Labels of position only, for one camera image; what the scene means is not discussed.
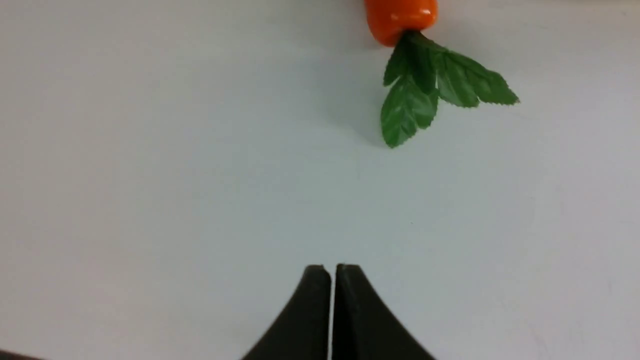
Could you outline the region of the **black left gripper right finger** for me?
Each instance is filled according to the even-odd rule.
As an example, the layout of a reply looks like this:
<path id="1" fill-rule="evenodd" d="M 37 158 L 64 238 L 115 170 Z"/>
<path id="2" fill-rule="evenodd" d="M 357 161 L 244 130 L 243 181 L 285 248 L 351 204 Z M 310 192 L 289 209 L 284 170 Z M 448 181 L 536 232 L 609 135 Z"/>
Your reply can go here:
<path id="1" fill-rule="evenodd" d="M 363 269 L 335 272 L 332 360 L 433 360 L 380 298 Z"/>

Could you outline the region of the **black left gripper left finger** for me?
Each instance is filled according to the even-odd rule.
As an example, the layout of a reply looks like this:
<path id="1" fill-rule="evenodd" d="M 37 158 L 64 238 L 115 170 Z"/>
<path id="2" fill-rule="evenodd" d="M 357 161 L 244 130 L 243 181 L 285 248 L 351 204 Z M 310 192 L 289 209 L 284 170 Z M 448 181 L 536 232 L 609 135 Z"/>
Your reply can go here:
<path id="1" fill-rule="evenodd" d="M 332 279 L 322 265 L 308 265 L 290 297 L 245 360 L 326 360 Z"/>

